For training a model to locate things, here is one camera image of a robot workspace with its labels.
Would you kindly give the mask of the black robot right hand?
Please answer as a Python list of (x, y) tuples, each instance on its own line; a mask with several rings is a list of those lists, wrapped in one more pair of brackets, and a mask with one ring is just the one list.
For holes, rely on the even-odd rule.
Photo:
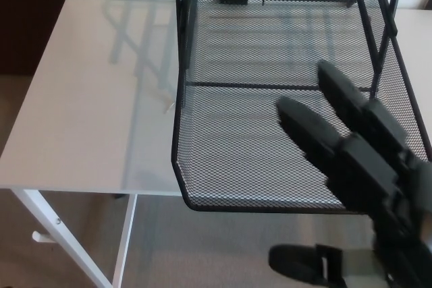
[(285, 96), (276, 103), (279, 124), (343, 206), (371, 219), (373, 246), (276, 245), (270, 268), (320, 287), (430, 287), (431, 163), (409, 149), (406, 132), (382, 102), (365, 98), (336, 66), (322, 60), (317, 75), (350, 134), (341, 136)]

